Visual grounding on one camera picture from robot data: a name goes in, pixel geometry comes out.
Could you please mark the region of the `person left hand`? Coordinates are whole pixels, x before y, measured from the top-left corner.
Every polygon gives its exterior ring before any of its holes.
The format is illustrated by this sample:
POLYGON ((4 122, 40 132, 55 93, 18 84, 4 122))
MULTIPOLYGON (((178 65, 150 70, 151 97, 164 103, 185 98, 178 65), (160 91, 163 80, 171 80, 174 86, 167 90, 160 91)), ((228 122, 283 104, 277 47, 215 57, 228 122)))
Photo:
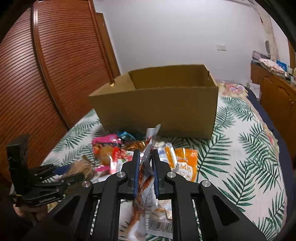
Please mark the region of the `person left hand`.
POLYGON ((33 217, 35 217, 37 219, 37 221, 43 220, 48 213, 48 206, 47 205, 31 208, 28 206, 17 207, 15 204, 13 204, 13 209, 18 216, 29 217, 30 215, 32 215, 33 217))

